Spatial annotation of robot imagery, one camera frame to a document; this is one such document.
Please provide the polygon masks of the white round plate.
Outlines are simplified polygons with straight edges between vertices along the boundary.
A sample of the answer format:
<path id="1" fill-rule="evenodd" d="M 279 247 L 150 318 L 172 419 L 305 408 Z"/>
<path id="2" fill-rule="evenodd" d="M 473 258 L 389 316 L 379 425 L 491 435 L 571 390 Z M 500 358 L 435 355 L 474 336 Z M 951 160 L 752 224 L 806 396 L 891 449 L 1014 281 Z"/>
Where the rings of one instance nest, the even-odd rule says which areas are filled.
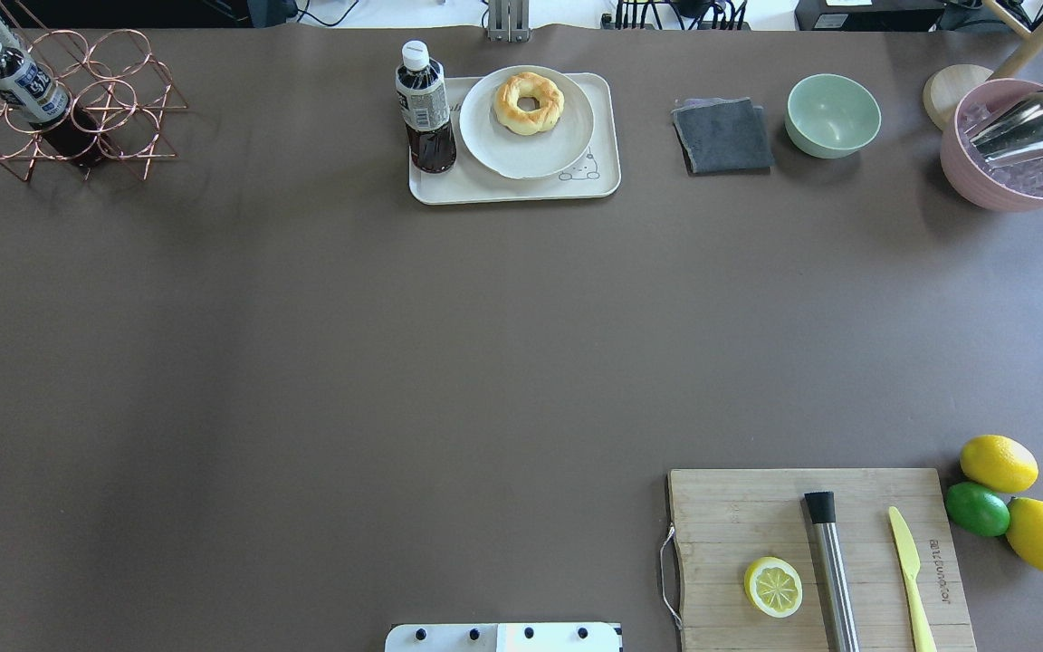
<path id="1" fill-rule="evenodd" d="M 564 111 L 550 131 L 516 135 L 498 122 L 493 111 L 498 87 L 522 72 L 539 74 L 562 91 Z M 502 177 L 513 180 L 559 173 L 582 156 L 595 131 L 593 110 L 582 88 L 566 74 L 535 65 L 506 67 L 477 81 L 461 103 L 458 123 L 469 153 Z"/>

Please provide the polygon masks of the glazed ring donut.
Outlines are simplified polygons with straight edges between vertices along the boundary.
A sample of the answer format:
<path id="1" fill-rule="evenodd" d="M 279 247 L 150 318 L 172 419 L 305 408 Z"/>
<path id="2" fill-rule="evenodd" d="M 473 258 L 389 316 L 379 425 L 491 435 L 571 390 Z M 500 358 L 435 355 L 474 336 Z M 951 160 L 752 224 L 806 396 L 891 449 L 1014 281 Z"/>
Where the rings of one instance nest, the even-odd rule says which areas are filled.
<path id="1" fill-rule="evenodd" d="M 498 87 L 493 111 L 510 132 L 533 136 L 550 132 L 566 106 L 563 92 L 553 80 L 534 72 L 511 75 Z"/>

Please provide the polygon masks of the cream rabbit tray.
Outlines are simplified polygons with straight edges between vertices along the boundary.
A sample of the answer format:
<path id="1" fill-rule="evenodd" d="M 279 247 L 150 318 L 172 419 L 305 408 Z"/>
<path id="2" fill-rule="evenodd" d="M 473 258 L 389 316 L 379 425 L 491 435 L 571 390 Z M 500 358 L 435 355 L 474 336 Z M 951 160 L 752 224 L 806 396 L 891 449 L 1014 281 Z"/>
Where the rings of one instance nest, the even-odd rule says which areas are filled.
<path id="1" fill-rule="evenodd" d="M 423 204 L 593 199 L 613 194 L 621 182 L 621 166 L 611 88 L 591 72 L 574 72 L 568 78 L 582 88 L 593 111 L 590 145 L 571 165 L 550 177 L 510 180 L 481 164 L 468 151 L 458 129 L 464 98 L 480 79 L 454 78 L 447 84 L 458 159 L 448 172 L 440 174 L 425 173 L 409 162 L 410 193 Z"/>

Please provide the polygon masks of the dark tea bottle on tray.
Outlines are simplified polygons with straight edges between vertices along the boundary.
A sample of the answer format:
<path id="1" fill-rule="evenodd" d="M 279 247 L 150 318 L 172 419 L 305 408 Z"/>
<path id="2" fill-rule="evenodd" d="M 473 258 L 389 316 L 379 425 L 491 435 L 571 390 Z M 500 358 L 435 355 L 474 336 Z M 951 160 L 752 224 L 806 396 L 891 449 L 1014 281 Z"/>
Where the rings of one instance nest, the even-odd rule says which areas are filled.
<path id="1" fill-rule="evenodd" d="M 407 127 L 411 162 L 422 172 L 444 173 L 455 164 L 458 154 L 444 66 L 431 57 L 422 41 L 406 42 L 401 54 L 395 91 Z"/>

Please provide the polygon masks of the wooden cutting board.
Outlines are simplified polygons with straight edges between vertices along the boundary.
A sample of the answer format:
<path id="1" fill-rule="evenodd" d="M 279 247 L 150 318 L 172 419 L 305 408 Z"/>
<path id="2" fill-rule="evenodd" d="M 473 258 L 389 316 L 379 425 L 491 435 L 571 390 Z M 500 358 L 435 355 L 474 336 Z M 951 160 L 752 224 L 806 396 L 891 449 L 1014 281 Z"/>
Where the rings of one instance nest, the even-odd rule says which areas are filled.
<path id="1" fill-rule="evenodd" d="M 943 491 L 933 469 L 675 469 L 669 475 L 684 651 L 832 651 L 817 586 L 818 552 L 804 496 L 835 496 L 836 533 L 864 651 L 914 649 L 904 582 L 887 511 L 909 525 L 916 586 L 940 651 L 973 651 L 971 618 Z M 744 574 L 773 556 L 804 586 L 790 618 L 749 602 Z"/>

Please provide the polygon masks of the grey folded cloth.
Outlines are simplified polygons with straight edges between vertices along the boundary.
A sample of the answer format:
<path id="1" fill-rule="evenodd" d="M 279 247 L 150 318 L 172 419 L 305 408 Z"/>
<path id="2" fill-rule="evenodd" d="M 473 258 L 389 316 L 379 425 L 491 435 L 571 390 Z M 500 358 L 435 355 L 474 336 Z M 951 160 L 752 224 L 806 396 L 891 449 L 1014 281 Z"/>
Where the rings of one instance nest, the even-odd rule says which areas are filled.
<path id="1" fill-rule="evenodd" d="M 671 116 L 693 175 L 763 170 L 775 162 L 765 108 L 749 98 L 687 99 Z"/>

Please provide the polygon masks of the half lemon slice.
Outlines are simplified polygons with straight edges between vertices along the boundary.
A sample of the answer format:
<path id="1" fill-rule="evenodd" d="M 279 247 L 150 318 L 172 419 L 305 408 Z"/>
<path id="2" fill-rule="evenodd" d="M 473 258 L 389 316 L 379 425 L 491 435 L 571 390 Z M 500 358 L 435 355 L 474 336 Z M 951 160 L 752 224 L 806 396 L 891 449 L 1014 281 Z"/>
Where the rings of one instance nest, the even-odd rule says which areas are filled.
<path id="1" fill-rule="evenodd" d="M 765 556 L 750 562 L 742 585 L 752 606 L 770 618 L 790 618 L 802 607 L 802 580 L 781 558 Z"/>

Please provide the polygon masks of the yellow plastic knife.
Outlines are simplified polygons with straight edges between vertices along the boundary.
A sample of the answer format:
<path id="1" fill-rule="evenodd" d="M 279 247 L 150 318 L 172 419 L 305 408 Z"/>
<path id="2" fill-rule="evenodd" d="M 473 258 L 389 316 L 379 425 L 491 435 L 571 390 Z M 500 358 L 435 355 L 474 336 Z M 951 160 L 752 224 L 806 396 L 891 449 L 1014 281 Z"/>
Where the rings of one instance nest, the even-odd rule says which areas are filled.
<path id="1" fill-rule="evenodd" d="M 920 560 L 918 549 L 916 549 L 909 524 L 894 506 L 887 507 L 887 520 L 889 520 L 891 530 L 893 530 L 895 553 L 897 553 L 899 566 L 901 566 L 905 598 L 907 608 L 909 608 L 909 627 L 914 649 L 915 651 L 938 651 L 930 620 L 924 610 L 922 594 L 920 594 L 918 582 L 916 582 L 922 569 L 922 560 Z"/>

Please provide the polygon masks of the green lime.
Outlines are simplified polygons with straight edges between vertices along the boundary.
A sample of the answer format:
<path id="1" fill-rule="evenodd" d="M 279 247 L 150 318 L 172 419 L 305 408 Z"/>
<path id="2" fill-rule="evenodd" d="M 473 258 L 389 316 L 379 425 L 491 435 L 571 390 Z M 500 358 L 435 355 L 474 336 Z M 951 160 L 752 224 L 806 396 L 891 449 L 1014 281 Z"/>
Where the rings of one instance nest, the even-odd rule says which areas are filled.
<path id="1" fill-rule="evenodd" d="M 949 520 L 973 535 L 999 537 L 1010 527 L 1005 501 L 989 487 L 974 482 L 960 482 L 948 488 L 944 507 Z"/>

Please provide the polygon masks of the wooden mug tree stand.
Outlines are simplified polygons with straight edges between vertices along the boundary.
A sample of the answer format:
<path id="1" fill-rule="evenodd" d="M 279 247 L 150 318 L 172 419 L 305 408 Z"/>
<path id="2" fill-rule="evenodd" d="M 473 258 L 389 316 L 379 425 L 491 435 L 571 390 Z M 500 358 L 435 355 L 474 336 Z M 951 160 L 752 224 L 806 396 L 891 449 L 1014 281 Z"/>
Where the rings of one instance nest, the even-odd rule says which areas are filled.
<path id="1" fill-rule="evenodd" d="M 1001 1 L 985 1 L 983 5 L 1019 37 L 1019 46 L 992 72 L 972 63 L 956 63 L 935 72 L 923 87 L 923 107 L 938 129 L 944 129 L 956 111 L 960 100 L 974 87 L 988 80 L 1015 77 L 1043 51 L 1043 22 L 1035 28 L 1029 28 L 1006 11 Z"/>

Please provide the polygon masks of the yellow lemon upper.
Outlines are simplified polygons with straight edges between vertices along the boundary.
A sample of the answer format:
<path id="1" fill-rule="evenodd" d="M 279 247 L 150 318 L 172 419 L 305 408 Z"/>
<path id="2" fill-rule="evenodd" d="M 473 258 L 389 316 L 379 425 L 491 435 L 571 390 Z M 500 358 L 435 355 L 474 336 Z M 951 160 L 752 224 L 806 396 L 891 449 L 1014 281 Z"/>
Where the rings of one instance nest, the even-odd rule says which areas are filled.
<path id="1" fill-rule="evenodd" d="M 997 493 L 1025 492 L 1038 481 L 1038 459 L 1005 435 L 973 437 L 962 446 L 959 462 L 965 477 Z"/>

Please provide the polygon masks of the pink bowl with ice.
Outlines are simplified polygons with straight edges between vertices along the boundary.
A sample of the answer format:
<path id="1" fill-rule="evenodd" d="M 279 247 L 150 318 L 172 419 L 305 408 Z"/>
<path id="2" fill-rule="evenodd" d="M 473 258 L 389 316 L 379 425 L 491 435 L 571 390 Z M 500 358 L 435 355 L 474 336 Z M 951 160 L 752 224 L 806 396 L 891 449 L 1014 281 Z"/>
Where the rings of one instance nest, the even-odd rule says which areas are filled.
<path id="1" fill-rule="evenodd" d="M 1043 90 L 1043 84 L 1028 80 L 989 80 L 972 88 L 957 103 L 941 137 L 940 161 L 943 173 L 961 197 L 984 209 L 1001 212 L 1028 212 L 1043 207 L 1043 190 L 1026 193 L 1015 183 L 1000 183 L 980 163 L 968 143 L 967 132 L 980 124 L 972 117 L 976 108 L 990 116 L 1014 106 L 1022 96 Z"/>

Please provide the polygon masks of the bottle lying in rack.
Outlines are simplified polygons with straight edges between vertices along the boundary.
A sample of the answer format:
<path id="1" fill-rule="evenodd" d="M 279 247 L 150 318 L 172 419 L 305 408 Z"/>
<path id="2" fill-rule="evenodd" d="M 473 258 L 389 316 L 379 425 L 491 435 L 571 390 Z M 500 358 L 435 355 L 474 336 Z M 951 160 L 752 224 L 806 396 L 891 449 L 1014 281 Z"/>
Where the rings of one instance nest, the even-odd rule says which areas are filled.
<path id="1" fill-rule="evenodd" d="M 55 153 L 91 168 L 105 161 L 98 123 L 32 55 L 0 41 L 0 100 L 20 111 Z"/>

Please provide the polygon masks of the steel ice scoop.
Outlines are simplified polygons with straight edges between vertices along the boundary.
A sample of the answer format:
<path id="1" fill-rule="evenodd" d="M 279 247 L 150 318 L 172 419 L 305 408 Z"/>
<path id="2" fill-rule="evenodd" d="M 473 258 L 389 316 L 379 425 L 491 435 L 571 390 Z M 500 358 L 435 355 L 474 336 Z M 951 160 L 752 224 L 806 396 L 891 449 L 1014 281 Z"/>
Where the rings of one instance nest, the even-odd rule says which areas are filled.
<path id="1" fill-rule="evenodd" d="M 993 168 L 1043 158 L 1043 90 L 1023 96 L 973 132 L 970 145 Z"/>

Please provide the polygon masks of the aluminium frame post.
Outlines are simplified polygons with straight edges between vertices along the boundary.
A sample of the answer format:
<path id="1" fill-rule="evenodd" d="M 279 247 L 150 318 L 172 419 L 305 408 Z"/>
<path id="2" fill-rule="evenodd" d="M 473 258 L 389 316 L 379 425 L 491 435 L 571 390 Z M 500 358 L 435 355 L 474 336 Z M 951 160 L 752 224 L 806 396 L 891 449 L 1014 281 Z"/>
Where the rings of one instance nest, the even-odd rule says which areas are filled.
<path id="1" fill-rule="evenodd" d="M 531 38 L 529 0 L 487 1 L 487 38 L 498 43 L 525 43 Z"/>

